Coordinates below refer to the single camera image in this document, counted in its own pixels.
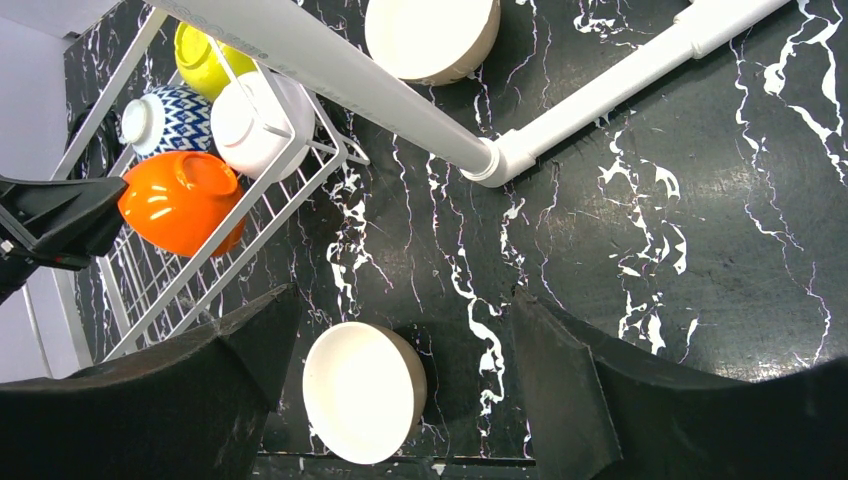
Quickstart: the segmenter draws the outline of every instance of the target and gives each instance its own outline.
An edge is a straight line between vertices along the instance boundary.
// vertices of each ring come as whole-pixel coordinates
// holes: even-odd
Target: black object
[[[81,270],[124,224],[121,178],[28,182],[0,176],[0,303],[39,267]]]
[[[71,123],[68,139],[65,142],[65,150],[71,145],[74,137],[76,137],[82,124],[91,109],[94,108],[94,103],[88,106],[74,118]],[[112,167],[121,156],[123,145],[120,142],[118,135],[118,114],[114,109],[109,109],[103,117],[103,121],[97,126],[97,130],[91,137],[91,140],[86,145],[79,159],[74,164],[74,169],[71,170],[68,176],[69,180],[80,180],[83,178],[102,178],[109,175]]]
[[[662,360],[524,289],[513,300],[540,479],[603,467],[596,478],[848,478],[848,359],[740,382]],[[618,462],[614,439],[592,434],[607,431],[606,411]]]
[[[0,385],[4,476],[249,477],[297,337],[296,292],[65,380]]]

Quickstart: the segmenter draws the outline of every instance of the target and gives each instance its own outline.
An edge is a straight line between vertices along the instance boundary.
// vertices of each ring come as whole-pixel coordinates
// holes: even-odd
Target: white pipe
[[[674,18],[674,25],[663,33],[526,127],[507,132],[495,141],[495,145],[508,160],[521,159],[521,162],[528,164],[528,159],[535,160],[686,60],[708,55],[788,1],[693,2],[693,5]],[[502,170],[502,174],[496,176],[512,178],[521,173],[508,168]],[[500,180],[489,179],[493,183]]]
[[[146,0],[381,127],[470,172],[483,142],[291,0]]]

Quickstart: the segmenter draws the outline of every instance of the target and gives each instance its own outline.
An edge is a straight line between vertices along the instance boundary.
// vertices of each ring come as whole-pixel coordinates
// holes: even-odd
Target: white bowl
[[[411,83],[445,85],[480,66],[500,27],[500,0],[371,0],[371,58]]]
[[[309,422],[324,445],[349,462],[370,465],[394,455],[426,400],[418,354],[386,328],[338,324],[318,337],[306,357]]]
[[[279,74],[273,76],[283,94],[283,105],[261,73],[248,72],[238,80],[263,120],[289,134],[303,133],[311,140],[315,131],[315,111],[309,98],[294,80]],[[283,107],[290,121],[286,120]],[[253,179],[259,178],[289,142],[288,138],[262,128],[254,118],[250,103],[234,83],[227,85],[212,104],[211,127],[221,158],[233,170]],[[282,181],[294,173],[308,152],[308,147],[301,148],[276,180]]]

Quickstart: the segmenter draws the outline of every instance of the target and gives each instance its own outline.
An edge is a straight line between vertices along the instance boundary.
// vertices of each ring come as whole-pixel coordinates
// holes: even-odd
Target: wall
[[[7,5],[0,7],[0,15]],[[71,5],[73,2],[58,2]],[[47,180],[62,158],[67,132],[62,54],[68,42],[0,17],[0,175]],[[79,367],[58,302],[55,276],[30,282],[54,373]],[[0,382],[47,375],[21,292],[0,305]]]
[[[52,37],[64,38],[69,32],[85,32],[117,3],[117,0],[0,0],[0,15]]]

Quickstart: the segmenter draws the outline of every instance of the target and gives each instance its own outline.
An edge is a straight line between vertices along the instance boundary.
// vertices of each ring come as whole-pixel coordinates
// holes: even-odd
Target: black marble countertop
[[[365,48],[367,1],[299,3]],[[473,78],[419,91],[496,137],[687,5],[502,0],[497,43]],[[845,12],[844,0],[790,2],[501,189],[348,116],[373,164],[331,177],[213,304],[226,311],[288,281],[306,302],[264,449],[325,451],[305,417],[302,362],[330,325],[359,320],[410,340],[432,383],[403,455],[532,456],[505,315],[516,283],[612,336],[727,377],[757,381],[848,353]],[[129,0],[68,50],[71,116],[97,98],[147,14]],[[174,28],[166,23],[118,111],[171,75]],[[98,275],[78,276],[78,305],[102,359],[115,333]]]

